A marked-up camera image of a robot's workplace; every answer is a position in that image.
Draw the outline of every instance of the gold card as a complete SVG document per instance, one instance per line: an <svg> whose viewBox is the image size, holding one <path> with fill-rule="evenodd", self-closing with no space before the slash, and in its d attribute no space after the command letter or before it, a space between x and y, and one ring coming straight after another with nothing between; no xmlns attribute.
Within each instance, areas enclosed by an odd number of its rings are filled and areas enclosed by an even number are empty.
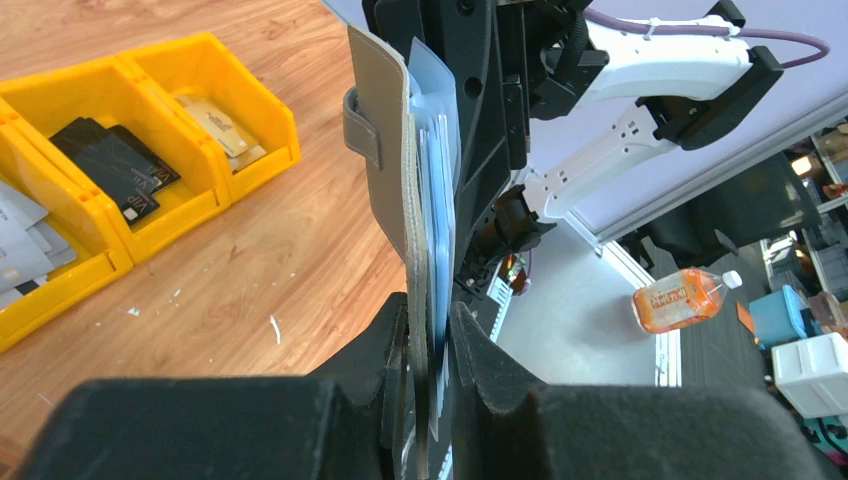
<svg viewBox="0 0 848 480"><path fill-rule="evenodd" d="M174 99L218 141L227 156L238 157L258 144L253 135L234 122L211 100L195 95L176 95Z"/></svg>
<svg viewBox="0 0 848 480"><path fill-rule="evenodd" d="M244 167L264 157L266 153L267 152L265 152L264 148L259 145L256 145L250 150L242 153L238 157L230 157L230 171L232 171L233 173L238 172Z"/></svg>

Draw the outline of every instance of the plastic bottle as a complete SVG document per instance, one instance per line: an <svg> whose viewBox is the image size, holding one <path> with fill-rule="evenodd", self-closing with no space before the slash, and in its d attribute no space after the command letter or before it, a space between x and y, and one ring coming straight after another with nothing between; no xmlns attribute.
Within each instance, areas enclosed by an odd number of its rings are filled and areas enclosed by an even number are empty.
<svg viewBox="0 0 848 480"><path fill-rule="evenodd" d="M685 268L633 294L639 326L648 333L665 333L718 314L729 289L742 285L735 270L713 275Z"/></svg>

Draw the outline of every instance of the black card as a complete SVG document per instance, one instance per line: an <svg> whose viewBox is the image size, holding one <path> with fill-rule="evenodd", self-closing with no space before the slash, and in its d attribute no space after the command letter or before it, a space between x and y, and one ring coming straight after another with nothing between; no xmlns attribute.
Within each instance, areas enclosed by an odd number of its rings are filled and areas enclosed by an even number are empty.
<svg viewBox="0 0 848 480"><path fill-rule="evenodd" d="M154 189L162 185L158 178L146 173L154 167L141 153L136 152L114 133L109 132L91 118L77 118L59 133L50 137L50 141L78 167L80 165L76 156L79 152L88 146L96 145L97 150L103 152L103 156L99 157L102 162L89 162L89 168L101 168L111 172L115 177L124 177L147 194L153 193Z"/></svg>
<svg viewBox="0 0 848 480"><path fill-rule="evenodd" d="M133 173L132 177L127 176L125 165L122 165L120 158L116 160L113 156L125 153L124 149L132 150L118 137L110 135L99 143L83 148L71 160L118 204L127 223L134 225L159 208L159 202L150 194L154 187L153 179L141 172Z"/></svg>
<svg viewBox="0 0 848 480"><path fill-rule="evenodd" d="M159 208L151 194L162 182L145 173L152 164L95 120L77 118L50 141L115 201L129 225Z"/></svg>
<svg viewBox="0 0 848 480"><path fill-rule="evenodd" d="M120 138L124 143L132 147L133 150L138 152L139 155L144 157L150 165L144 173L150 177L158 179L162 182L158 187L153 189L153 193L162 190L168 185L176 182L180 179L180 174L177 173L176 170L171 168L170 165L165 163L159 155L153 153L153 150L147 147L141 140L138 139L127 127L123 125L115 125L114 127L109 128L110 133L115 134L118 138Z"/></svg>
<svg viewBox="0 0 848 480"><path fill-rule="evenodd" d="M73 159L83 148L106 138L109 131L92 118L77 118L50 137L56 148Z"/></svg>

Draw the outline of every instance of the wood grain surface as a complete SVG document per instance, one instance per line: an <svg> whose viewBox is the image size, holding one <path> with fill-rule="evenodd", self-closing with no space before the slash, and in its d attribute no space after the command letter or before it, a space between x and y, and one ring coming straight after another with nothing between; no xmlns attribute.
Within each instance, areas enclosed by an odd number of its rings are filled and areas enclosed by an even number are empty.
<svg viewBox="0 0 848 480"><path fill-rule="evenodd" d="M0 438L29 445L90 378L309 372L405 289L342 138L345 28L317 0L0 0L0 78L202 31L292 109L303 161L0 354Z"/></svg>

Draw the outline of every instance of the card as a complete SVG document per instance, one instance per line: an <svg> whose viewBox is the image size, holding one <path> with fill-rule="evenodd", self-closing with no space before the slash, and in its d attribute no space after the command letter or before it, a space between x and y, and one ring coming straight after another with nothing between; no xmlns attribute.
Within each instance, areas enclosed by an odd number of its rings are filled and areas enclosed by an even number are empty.
<svg viewBox="0 0 848 480"><path fill-rule="evenodd" d="M53 230L53 227L48 225L45 221L36 223L33 228L35 228L49 244L50 249L48 250L48 257L53 253L61 252L71 246L64 237L59 235L56 230Z"/></svg>
<svg viewBox="0 0 848 480"><path fill-rule="evenodd" d="M113 133L121 139L121 141L129 145L133 150L138 152L139 155L147 160L148 166L144 167L142 171L148 176L156 178L161 182L160 185L155 187L151 193L156 193L180 179L180 174L177 173L176 170L165 163L159 155L153 153L153 150L151 150L144 144L144 142L139 140L138 137L133 135L133 133L123 125L115 125L114 127L109 128L109 132Z"/></svg>
<svg viewBox="0 0 848 480"><path fill-rule="evenodd" d="M0 291L46 275L53 264L0 200Z"/></svg>
<svg viewBox="0 0 848 480"><path fill-rule="evenodd" d="M76 260L77 251L68 247L61 252L50 255L47 258L50 260L50 263L53 264L53 268L60 268Z"/></svg>
<svg viewBox="0 0 848 480"><path fill-rule="evenodd" d="M12 212L12 216L24 229L35 225L47 216L47 209L3 182L0 182L0 196L6 200L6 206Z"/></svg>
<svg viewBox="0 0 848 480"><path fill-rule="evenodd" d="M154 184L151 177L137 170L125 170L126 165L116 155L121 155L126 150L132 149L118 140L118 137L111 135L97 144L83 148L71 160L115 201L124 219L132 226L159 208L159 202L150 195L153 188L159 185L159 181L156 180Z"/></svg>
<svg viewBox="0 0 848 480"><path fill-rule="evenodd" d="M94 176L103 179L104 175L108 175L109 178L115 179L113 181L122 177L148 194L161 185L160 180L144 173L151 167L150 162L91 118L77 118L50 137L50 141L100 188L103 186ZM93 155L91 148L98 154ZM80 159L79 156L84 150L88 153ZM85 165L81 164L81 160L85 160ZM100 175L93 175L92 170L102 172Z"/></svg>
<svg viewBox="0 0 848 480"><path fill-rule="evenodd" d="M221 144L228 157L238 157L259 142L210 100L193 95L174 97L206 132Z"/></svg>
<svg viewBox="0 0 848 480"><path fill-rule="evenodd" d="M244 167L264 157L265 153L266 152L264 148L259 145L254 145L253 148L242 153L238 157L229 157L230 171L232 171L233 173L238 172Z"/></svg>
<svg viewBox="0 0 848 480"><path fill-rule="evenodd" d="M93 157L86 155L84 157L88 161L87 168L98 168L102 173L114 177L121 176L148 194L152 194L156 188L162 185L158 178L146 173L152 169L152 164L114 133L109 133L100 141L89 145L88 148L94 148L97 155ZM75 159L80 159L81 154L82 152L71 160L76 163Z"/></svg>
<svg viewBox="0 0 848 480"><path fill-rule="evenodd" d="M40 248L42 252L47 253L50 251L50 244L47 242L41 232L39 232L35 228L35 225L27 228L26 232L27 235L29 235L29 238L31 238L32 241L35 242L36 245L38 245L38 248Z"/></svg>
<svg viewBox="0 0 848 480"><path fill-rule="evenodd" d="M15 303L15 301L22 298L29 292L32 292L36 288L44 285L45 283L47 283L47 275L43 275L34 280L24 282L11 290L0 292L0 309L6 308L9 305Z"/></svg>
<svg viewBox="0 0 848 480"><path fill-rule="evenodd" d="M50 142L73 160L83 148L106 138L109 132L93 118L77 118L50 137Z"/></svg>

